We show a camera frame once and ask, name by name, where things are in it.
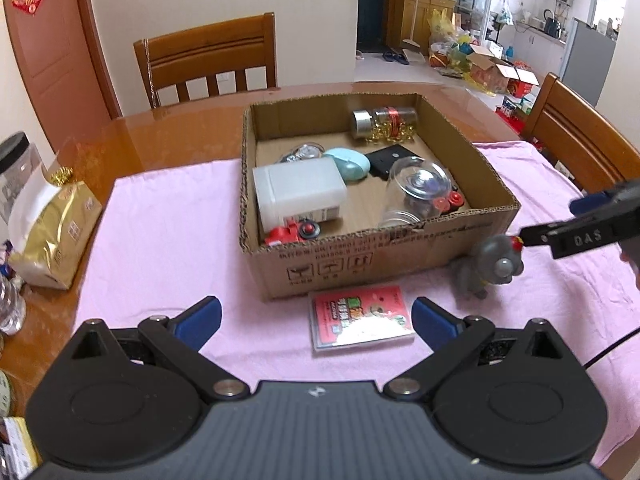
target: brown door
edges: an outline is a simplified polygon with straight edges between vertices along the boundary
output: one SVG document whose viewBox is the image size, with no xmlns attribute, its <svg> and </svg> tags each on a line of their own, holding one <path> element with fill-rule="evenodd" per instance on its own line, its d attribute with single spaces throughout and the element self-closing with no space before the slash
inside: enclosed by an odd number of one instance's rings
<svg viewBox="0 0 640 480">
<path fill-rule="evenodd" d="M 42 0 L 32 16 L 4 1 L 15 58 L 54 151 L 111 121 L 89 54 L 78 0 Z"/>
</svg>

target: tiled floor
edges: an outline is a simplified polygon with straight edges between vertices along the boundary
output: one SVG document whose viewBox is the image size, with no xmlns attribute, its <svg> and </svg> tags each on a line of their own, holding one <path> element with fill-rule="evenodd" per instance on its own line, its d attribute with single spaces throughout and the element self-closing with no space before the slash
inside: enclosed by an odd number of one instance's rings
<svg viewBox="0 0 640 480">
<path fill-rule="evenodd" d="M 489 96 L 484 92 L 469 89 L 464 81 L 441 76 L 428 64 L 402 65 L 397 61 L 387 62 L 382 54 L 364 53 L 364 59 L 356 61 L 356 81 L 409 81 L 420 83 L 438 83 L 460 86 L 478 97 L 491 110 L 502 104 L 502 96 Z"/>
</svg>

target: pink tablecloth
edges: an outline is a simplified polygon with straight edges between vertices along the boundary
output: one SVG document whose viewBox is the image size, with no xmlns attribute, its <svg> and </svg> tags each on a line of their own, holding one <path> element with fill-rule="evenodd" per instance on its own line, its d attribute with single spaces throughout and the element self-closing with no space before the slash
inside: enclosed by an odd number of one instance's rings
<svg viewBox="0 0 640 480">
<path fill-rule="evenodd" d="M 522 203 L 510 232 L 570 216 L 578 196 L 564 176 L 524 142 L 478 146 Z M 95 239 L 76 325 L 101 317 L 112 328 L 151 314 L 174 316 L 207 294 L 223 305 L 219 332 L 202 353 L 255 387 L 272 380 L 370 380 L 382 385 L 430 354 L 410 344 L 314 355 L 306 298 L 263 303 L 238 247 L 240 162 L 229 160 L 118 180 Z M 456 314 L 497 326 L 551 320 L 585 362 L 640 325 L 632 271 L 610 246 L 561 261 L 548 248 L 524 252 L 525 272 L 484 301 L 456 300 L 447 269 L 397 280 L 410 304 L 427 296 Z M 590 370 L 607 401 L 609 425 L 594 463 L 602 464 L 640 426 L 640 337 Z"/>
</svg>

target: wooden chair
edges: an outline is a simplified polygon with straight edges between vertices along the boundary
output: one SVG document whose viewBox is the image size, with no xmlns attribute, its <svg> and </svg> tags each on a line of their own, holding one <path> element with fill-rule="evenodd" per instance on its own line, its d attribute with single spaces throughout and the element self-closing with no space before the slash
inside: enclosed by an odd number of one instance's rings
<svg viewBox="0 0 640 480">
<path fill-rule="evenodd" d="M 175 85 L 181 103 L 189 101 L 187 81 L 207 78 L 209 96 L 219 95 L 216 74 L 236 73 L 236 90 L 246 91 L 245 69 L 264 66 L 267 88 L 276 88 L 275 15 L 213 23 L 137 41 L 136 52 L 146 96 L 160 105 L 158 90 Z"/>
<path fill-rule="evenodd" d="M 540 140 L 579 189 L 597 192 L 640 177 L 640 153 L 555 74 L 546 76 L 522 136 Z"/>
</svg>

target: gray refrigerator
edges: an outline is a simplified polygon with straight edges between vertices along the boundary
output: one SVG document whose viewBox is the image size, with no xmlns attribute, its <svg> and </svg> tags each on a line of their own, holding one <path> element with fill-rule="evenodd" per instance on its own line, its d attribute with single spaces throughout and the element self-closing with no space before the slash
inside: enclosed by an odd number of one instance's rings
<svg viewBox="0 0 640 480">
<path fill-rule="evenodd" d="M 595 107 L 615 48 L 614 40 L 574 18 L 566 39 L 560 81 Z"/>
</svg>

